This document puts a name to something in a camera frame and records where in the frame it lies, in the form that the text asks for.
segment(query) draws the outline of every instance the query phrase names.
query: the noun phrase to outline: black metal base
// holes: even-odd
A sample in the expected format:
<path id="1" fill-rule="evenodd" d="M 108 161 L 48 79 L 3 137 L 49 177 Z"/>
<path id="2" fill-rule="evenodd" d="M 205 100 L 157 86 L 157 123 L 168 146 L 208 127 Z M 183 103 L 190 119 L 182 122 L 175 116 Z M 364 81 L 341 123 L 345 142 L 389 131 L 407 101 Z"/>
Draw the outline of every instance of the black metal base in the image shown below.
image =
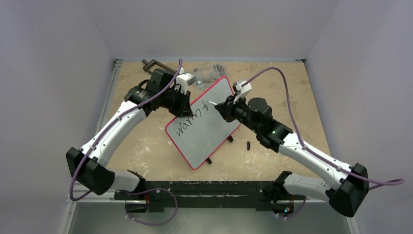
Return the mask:
<path id="1" fill-rule="evenodd" d="M 279 204 L 275 204 L 278 200 L 292 198 L 289 194 L 278 193 L 279 185 L 274 181 L 144 181 L 143 184 L 135 192 L 152 188 L 168 189 L 176 196 L 180 208 L 253 208 L 256 211 L 273 211 L 279 210 Z M 144 195 L 129 196 L 123 193 L 115 193 L 114 198 L 145 200 Z M 304 196 L 295 196 L 295 200 L 303 199 Z M 172 196 L 163 191 L 150 192 L 148 200 L 148 212 L 163 212 L 165 208 L 175 207 Z"/>

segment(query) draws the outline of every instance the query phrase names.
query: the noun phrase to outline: metal floor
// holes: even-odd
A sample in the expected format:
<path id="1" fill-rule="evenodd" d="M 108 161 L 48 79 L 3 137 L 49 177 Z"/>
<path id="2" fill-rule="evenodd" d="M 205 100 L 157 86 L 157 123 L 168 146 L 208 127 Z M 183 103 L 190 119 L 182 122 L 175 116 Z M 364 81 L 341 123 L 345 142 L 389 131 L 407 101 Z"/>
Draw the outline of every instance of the metal floor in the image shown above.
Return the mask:
<path id="1" fill-rule="evenodd" d="M 146 222 L 167 219 L 173 209 L 149 213 Z M 345 217 L 328 203 L 308 202 L 299 215 L 287 221 L 272 212 L 254 209 L 179 209 L 163 226 L 145 226 L 125 219 L 124 203 L 78 203 L 71 234 L 349 234 Z"/>

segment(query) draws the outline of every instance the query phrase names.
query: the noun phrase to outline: black bracket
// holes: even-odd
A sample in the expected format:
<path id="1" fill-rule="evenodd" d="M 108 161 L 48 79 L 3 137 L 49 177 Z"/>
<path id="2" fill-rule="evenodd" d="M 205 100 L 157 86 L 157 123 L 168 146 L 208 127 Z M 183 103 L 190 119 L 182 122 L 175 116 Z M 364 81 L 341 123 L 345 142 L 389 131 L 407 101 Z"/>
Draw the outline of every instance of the black bracket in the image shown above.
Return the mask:
<path id="1" fill-rule="evenodd" d="M 143 64 L 145 65 L 145 66 L 142 67 L 142 69 L 143 69 L 145 72 L 147 72 L 147 73 L 149 73 L 149 74 L 151 74 L 151 75 L 152 75 L 152 71 L 150 71 L 150 68 L 153 67 L 153 66 L 155 66 L 155 65 L 158 65 L 160 68 L 162 68 L 162 69 L 164 69 L 164 70 L 166 70 L 166 71 L 168 71 L 168 72 L 170 72 L 170 73 L 172 73 L 172 74 L 175 74 L 175 73 L 176 73 L 176 71 L 173 70 L 172 68 L 170 68 L 170 67 L 166 66 L 165 64 L 163 64 L 163 63 L 161 63 L 161 62 L 159 62 L 159 61 L 157 61 L 157 60 L 154 60 L 154 59 L 152 59 L 150 62 L 147 62 L 146 60 L 143 59 L 142 62 L 143 62 Z"/>
<path id="2" fill-rule="evenodd" d="M 228 140 L 229 142 L 233 142 L 233 141 L 234 141 L 234 138 L 233 138 L 231 135 L 229 135 L 229 137 L 227 137 L 227 140 Z"/>

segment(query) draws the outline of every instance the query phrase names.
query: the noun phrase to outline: whiteboard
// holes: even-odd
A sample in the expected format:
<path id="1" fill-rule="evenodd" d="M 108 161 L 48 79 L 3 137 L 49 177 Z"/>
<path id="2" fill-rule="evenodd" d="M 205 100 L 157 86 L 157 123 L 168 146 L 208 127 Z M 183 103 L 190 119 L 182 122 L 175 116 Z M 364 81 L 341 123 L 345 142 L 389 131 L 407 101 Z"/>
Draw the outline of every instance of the whiteboard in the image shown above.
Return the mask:
<path id="1" fill-rule="evenodd" d="M 192 169 L 197 169 L 240 126 L 227 123 L 208 101 L 221 103 L 232 95 L 227 77 L 221 77 L 191 103 L 193 117 L 172 119 L 165 132 Z"/>

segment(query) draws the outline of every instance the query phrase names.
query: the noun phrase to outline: plastic container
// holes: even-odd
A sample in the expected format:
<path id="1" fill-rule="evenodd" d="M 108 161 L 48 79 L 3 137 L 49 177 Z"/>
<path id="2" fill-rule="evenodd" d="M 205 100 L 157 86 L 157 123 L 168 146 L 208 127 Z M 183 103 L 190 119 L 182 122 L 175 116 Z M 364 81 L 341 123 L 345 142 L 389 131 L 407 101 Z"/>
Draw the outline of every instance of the plastic container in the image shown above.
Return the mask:
<path id="1" fill-rule="evenodd" d="M 197 93 L 209 88 L 222 76 L 226 76 L 225 67 L 221 64 L 195 68 L 196 81 L 194 83 Z"/>

